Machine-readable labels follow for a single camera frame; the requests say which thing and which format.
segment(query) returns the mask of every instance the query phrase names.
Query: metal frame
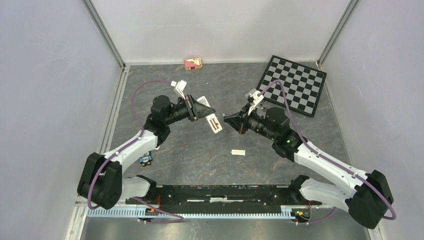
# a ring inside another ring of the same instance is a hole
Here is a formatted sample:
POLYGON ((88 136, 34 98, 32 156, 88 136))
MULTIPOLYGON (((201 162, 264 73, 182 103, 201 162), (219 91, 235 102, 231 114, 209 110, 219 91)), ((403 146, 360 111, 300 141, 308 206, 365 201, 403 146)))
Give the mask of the metal frame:
POLYGON ((339 38, 340 33, 342 32, 343 28, 348 22, 349 17, 352 15, 352 12, 357 7, 359 1, 360 0, 350 0, 349 4, 344 10, 344 13, 341 16, 340 20, 338 21, 337 26, 335 27, 333 33, 331 34, 331 37, 328 40, 327 45, 325 45, 324 47, 324 51, 322 51, 321 56, 319 56, 318 60, 316 61, 319 68, 321 68, 321 65, 323 64, 323 62, 326 60, 327 56, 329 55, 330 50, 333 48, 335 42, 337 41, 337 38, 339 38))
POLYGON ((111 36, 108 33, 108 30, 106 29, 105 25, 103 24, 102 19, 99 16, 99 13, 97 12, 96 8, 94 7, 94 4, 91 0, 82 0, 85 7, 87 8, 88 13, 90 14, 95 26, 97 27, 98 31, 100 32, 101 36, 103 37, 104 41, 106 42, 107 46, 110 49, 110 52, 112 53, 113 57, 115 58, 116 63, 121 67, 121 69, 125 68, 125 62, 122 59, 120 53, 118 52, 117 47, 114 44, 114 41, 112 41, 111 36))
POLYGON ((98 149, 99 153, 106 153, 111 149, 112 137, 114 136, 115 126, 118 120, 119 110, 121 108, 122 98, 124 96, 125 85, 127 84, 128 72, 131 66, 126 66, 120 74, 116 92, 113 96, 113 102, 109 112, 109 118, 104 129, 103 139, 98 149))

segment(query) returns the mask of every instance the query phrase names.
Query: checkerboard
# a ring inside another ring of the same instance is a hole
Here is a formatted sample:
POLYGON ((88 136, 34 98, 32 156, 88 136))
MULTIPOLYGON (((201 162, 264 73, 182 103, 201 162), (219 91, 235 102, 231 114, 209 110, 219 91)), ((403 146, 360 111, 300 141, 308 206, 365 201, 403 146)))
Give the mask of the checkerboard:
MULTIPOLYGON (((289 108, 309 117, 315 115, 318 100, 326 80, 326 73, 302 64, 272 56, 256 89, 262 91, 272 81, 280 79, 289 108)), ((265 100, 286 107, 279 84, 270 87, 264 94, 265 100)))

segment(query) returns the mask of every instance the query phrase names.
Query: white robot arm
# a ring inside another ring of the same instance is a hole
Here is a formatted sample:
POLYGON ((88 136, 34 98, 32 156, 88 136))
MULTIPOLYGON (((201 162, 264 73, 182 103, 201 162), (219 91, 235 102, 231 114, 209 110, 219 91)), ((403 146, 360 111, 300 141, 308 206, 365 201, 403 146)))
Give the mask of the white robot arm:
POLYGON ((297 132, 290 128, 290 120, 282 108, 271 107, 265 116, 259 116, 256 109, 260 103, 258 94, 259 91, 255 89, 250 91, 246 95, 249 103, 239 112, 225 116, 224 122, 231 125, 239 134, 244 134, 250 129, 272 140, 272 148, 279 156, 303 165, 335 184, 318 182, 301 175, 290 185, 290 188, 297 191, 301 197, 335 206, 348 212, 364 227, 375 228, 388 210, 388 206, 362 180, 370 183, 391 205, 393 196, 386 177, 376 170, 367 173, 354 168, 326 154, 307 139, 302 140, 297 132))
POLYGON ((145 153, 160 147, 171 132, 170 124, 206 118, 214 133, 222 129, 215 110, 204 96, 196 101, 191 95, 184 95, 185 81, 171 85, 180 96, 176 104, 165 95, 155 97, 142 130, 109 152, 88 156, 77 188, 79 195, 87 199, 91 196, 91 201, 104 209, 112 208, 120 199, 143 197, 149 190, 149 182, 139 176, 122 179, 122 175, 145 153))

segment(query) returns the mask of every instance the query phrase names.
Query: purple cable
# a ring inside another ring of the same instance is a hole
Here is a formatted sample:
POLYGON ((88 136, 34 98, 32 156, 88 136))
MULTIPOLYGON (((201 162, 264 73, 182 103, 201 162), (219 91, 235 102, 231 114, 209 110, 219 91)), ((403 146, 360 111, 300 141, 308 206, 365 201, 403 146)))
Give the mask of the purple cable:
MULTIPOLYGON (((282 84, 282 82, 281 82, 281 80, 274 80, 273 82, 271 82, 267 87, 265 87, 265 89, 264 90, 262 90, 260 93, 259 93, 259 95, 263 95, 272 85, 274 85, 274 84, 279 84, 280 85, 280 87, 281 87, 281 92, 282 92, 282 96, 283 96, 283 98, 284 98, 284 104, 285 104, 285 108, 287 109, 287 113, 288 113, 288 118, 290 119, 290 121, 291 121, 291 123, 293 124, 293 127, 294 127, 294 130, 297 132, 297 134, 299 135, 299 137, 300 137, 300 140, 303 142, 303 144, 312 152, 312 153, 314 153, 314 154, 318 154, 318 152, 314 149, 314 148, 312 148, 311 146, 309 146, 309 144, 306 142, 306 140, 304 139, 304 137, 303 137, 303 135, 302 135, 302 132, 301 132, 301 130, 300 130, 300 128, 298 127, 298 125, 296 124, 296 122, 293 120, 293 117, 292 117, 292 113, 291 113, 291 111, 290 111, 290 109, 289 109, 289 104, 287 103, 287 98, 286 98, 286 93, 285 93, 285 91, 284 91, 284 86, 283 86, 283 84, 282 84)), ((335 162, 335 161, 333 161, 333 160, 331 160, 330 158, 328 158, 327 156, 325 156, 325 155, 322 155, 322 154, 318 154, 318 156, 319 157, 321 157, 321 158, 323 158, 324 160, 326 160, 327 162, 329 162, 329 163, 331 163, 331 164, 333 164, 334 166, 336 166, 336 167, 339 167, 340 169, 342 169, 343 171, 345 171, 345 172, 347 172, 348 174, 350 174, 350 175, 352 175, 352 176, 354 176, 355 178, 357 178, 357 179, 359 179, 361 182, 363 182, 365 185, 367 185, 371 190, 373 190, 374 191, 374 193, 376 193, 377 194, 377 196, 378 197, 380 197, 381 198, 381 200, 384 202, 384 204, 386 204, 386 206, 387 206, 387 208, 390 210, 390 212, 391 212, 391 216, 383 216, 382 218, 383 219, 387 219, 387 220, 395 220, 396 219, 396 213, 395 213, 395 210, 393 209, 393 207, 392 207, 392 205, 389 203, 389 201, 387 201, 387 199, 377 190, 377 188, 375 188, 373 185, 371 185, 371 183, 369 183, 367 180, 365 180, 363 177, 361 177, 361 176, 359 176, 359 175, 355 175, 355 173, 352 171, 352 170, 350 170, 350 169, 348 169, 348 168, 346 168, 346 167, 344 167, 343 165, 341 165, 341 164, 339 164, 339 163, 337 163, 337 162, 335 162)))
POLYGON ((177 215, 177 214, 173 214, 173 213, 170 213, 170 212, 167 212, 167 211, 164 211, 164 210, 160 210, 159 208, 156 208, 156 207, 148 204, 147 202, 143 201, 141 198, 132 197, 132 199, 134 199, 134 200, 136 200, 136 201, 138 201, 138 202, 146 205, 147 207, 149 207, 151 209, 154 209, 155 211, 158 211, 159 213, 166 214, 166 215, 169 215, 169 216, 178 218, 178 219, 175 219, 175 220, 168 220, 168 221, 145 221, 146 224, 173 224, 173 223, 179 223, 179 222, 184 221, 184 217, 183 216, 180 216, 180 215, 177 215))
MULTIPOLYGON (((140 86, 138 86, 138 88, 135 90, 134 94, 132 94, 131 97, 131 109, 132 109, 132 113, 134 114, 135 118, 137 118, 138 122, 140 123, 141 126, 141 132, 140 135, 138 135, 138 137, 143 136, 143 133, 145 131, 144 129, 144 124, 143 121, 140 119, 139 115, 137 115, 136 110, 134 108, 134 98, 137 94, 137 92, 139 91, 139 89, 141 89, 144 85, 148 84, 148 83, 152 83, 152 82, 163 82, 163 83, 167 83, 167 84, 171 84, 170 81, 168 80, 163 80, 163 79, 153 79, 153 80, 149 80, 149 81, 145 81, 143 82, 140 86)), ((130 141, 129 143, 125 144, 124 146, 122 146, 121 148, 119 148, 117 150, 117 153, 119 154, 120 152, 122 152, 123 150, 125 150, 126 148, 128 148, 129 146, 133 145, 135 142, 137 142, 139 139, 135 138, 132 141, 130 141)), ((112 155, 110 155, 104 162, 103 164, 98 168, 97 172, 95 173, 93 180, 91 181, 91 185, 90 185, 90 189, 88 190, 88 196, 87 196, 87 205, 88 208, 91 210, 97 209, 99 206, 92 206, 92 194, 93 194, 93 189, 94 189, 94 185, 96 184, 97 179, 99 178, 100 173, 102 172, 102 170, 105 168, 105 166, 114 158, 117 156, 117 153, 114 153, 112 155)))
POLYGON ((321 219, 314 220, 314 221, 308 221, 308 222, 298 222, 296 225, 310 225, 310 224, 317 224, 319 222, 325 221, 325 220, 329 219, 336 212, 336 209, 337 209, 337 207, 333 207, 331 212, 327 216, 325 216, 321 219))

